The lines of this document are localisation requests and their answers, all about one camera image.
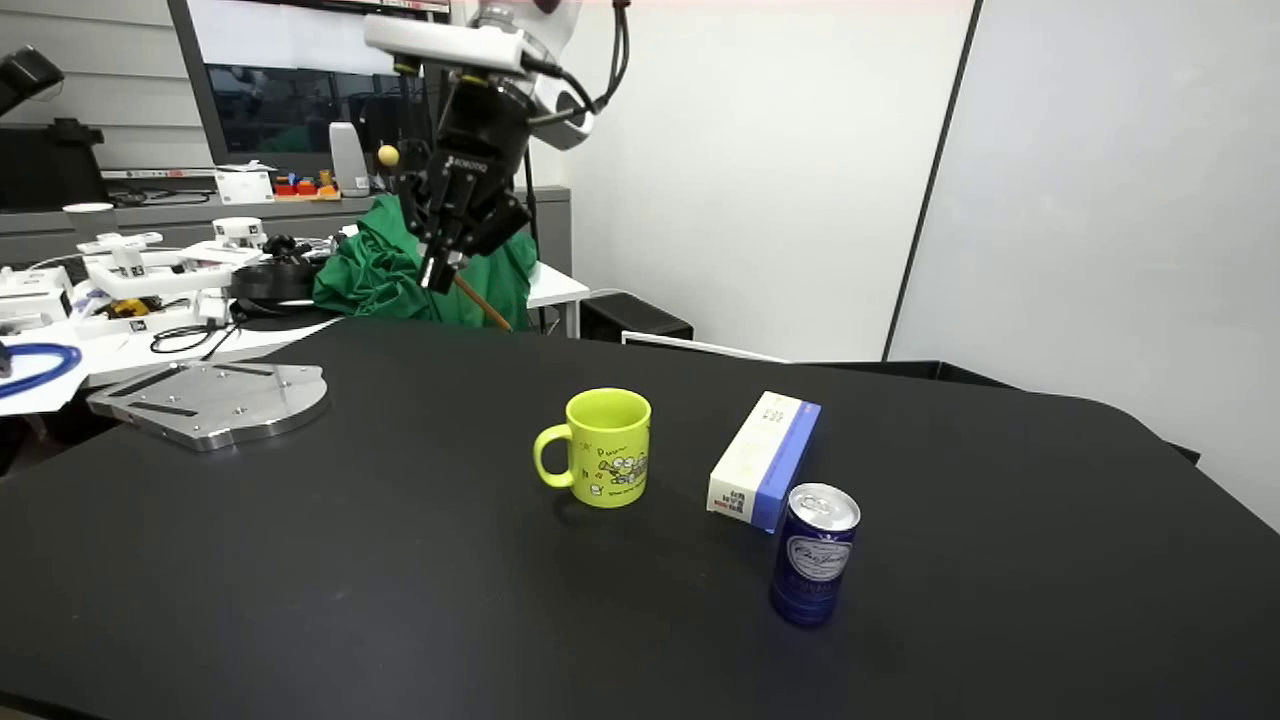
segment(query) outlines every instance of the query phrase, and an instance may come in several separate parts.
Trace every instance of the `white box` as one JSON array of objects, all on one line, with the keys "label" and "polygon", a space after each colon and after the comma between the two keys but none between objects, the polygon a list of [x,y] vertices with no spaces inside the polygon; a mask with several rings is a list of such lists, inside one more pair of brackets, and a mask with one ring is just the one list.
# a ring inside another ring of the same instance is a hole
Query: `white box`
[{"label": "white box", "polygon": [[709,479],[709,513],[778,531],[821,408],[766,393]]},{"label": "white box", "polygon": [[0,270],[0,329],[43,329],[70,316],[70,271],[66,270]]}]

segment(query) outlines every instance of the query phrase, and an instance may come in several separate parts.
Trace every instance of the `green object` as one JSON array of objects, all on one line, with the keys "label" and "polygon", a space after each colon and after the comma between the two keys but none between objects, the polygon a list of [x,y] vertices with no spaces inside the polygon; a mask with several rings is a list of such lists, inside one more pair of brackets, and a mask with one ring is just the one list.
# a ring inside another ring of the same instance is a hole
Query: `green object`
[{"label": "green object", "polygon": [[[425,244],[404,229],[402,200],[375,198],[362,215],[362,238],[344,239],[320,270],[311,300],[344,316],[436,321],[453,329],[486,329],[486,314],[460,297],[420,290]],[[530,285],[535,244],[522,229],[494,255],[463,265],[463,282],[513,326],[530,326]]]},{"label": "green object", "polygon": [[[648,479],[648,399],[627,390],[587,390],[563,404],[563,420],[534,442],[535,478],[591,509],[636,503]],[[563,474],[544,469],[548,445],[569,445]]]}]

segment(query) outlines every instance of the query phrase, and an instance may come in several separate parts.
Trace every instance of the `mug handle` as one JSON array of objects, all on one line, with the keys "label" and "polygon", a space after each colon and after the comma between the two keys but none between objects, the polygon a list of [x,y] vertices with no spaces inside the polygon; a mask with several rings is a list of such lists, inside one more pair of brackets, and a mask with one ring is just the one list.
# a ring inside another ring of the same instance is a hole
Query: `mug handle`
[{"label": "mug handle", "polygon": [[563,474],[548,474],[544,451],[548,445],[563,442],[569,445],[569,426],[551,426],[544,434],[535,434],[534,442],[534,469],[535,478],[544,478],[548,487],[569,487],[572,484],[572,465]]}]

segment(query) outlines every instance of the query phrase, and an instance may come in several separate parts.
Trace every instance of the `monitor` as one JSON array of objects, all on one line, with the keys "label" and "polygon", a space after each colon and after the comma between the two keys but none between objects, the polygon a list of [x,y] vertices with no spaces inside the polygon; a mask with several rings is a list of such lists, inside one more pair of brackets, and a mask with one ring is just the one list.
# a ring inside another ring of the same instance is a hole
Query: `monitor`
[{"label": "monitor", "polygon": [[[379,0],[169,0],[216,163],[334,168],[329,123],[353,120],[366,152],[402,141],[404,85],[366,48]],[[450,3],[413,3],[450,19]]]}]

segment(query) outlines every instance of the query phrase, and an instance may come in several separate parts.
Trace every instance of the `desk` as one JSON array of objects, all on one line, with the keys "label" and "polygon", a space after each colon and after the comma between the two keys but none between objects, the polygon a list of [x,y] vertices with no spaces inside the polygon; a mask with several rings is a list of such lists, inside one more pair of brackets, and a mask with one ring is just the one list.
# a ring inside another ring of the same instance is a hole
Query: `desk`
[{"label": "desk", "polygon": [[[578,339],[582,337],[582,300],[587,300],[591,290],[557,271],[551,265],[535,265],[534,285],[530,285],[530,309],[563,309],[563,331]],[[329,326],[311,326],[311,329],[291,329],[291,331],[235,331],[229,343],[220,343],[220,361],[258,361],[269,356],[275,348],[287,348],[311,331],[320,331]],[[154,374],[154,369],[169,369],[180,361],[199,361],[220,337],[214,337],[208,343],[194,348],[194,352],[171,352],[171,356],[155,356],[154,352],[154,331],[128,331],[123,326],[101,337],[81,331],[77,321],[70,321],[66,329],[41,329],[31,331],[41,339],[70,339],[83,352],[83,369],[90,369],[90,390],[101,383],[116,383],[128,380],[136,374]]]},{"label": "desk", "polygon": [[[96,715],[1280,715],[1280,540],[1136,420],[1010,390],[347,321],[329,413],[197,462],[116,430],[0,484],[0,689]],[[648,496],[561,503],[583,383]],[[705,478],[760,390],[863,503],[831,627]]]}]

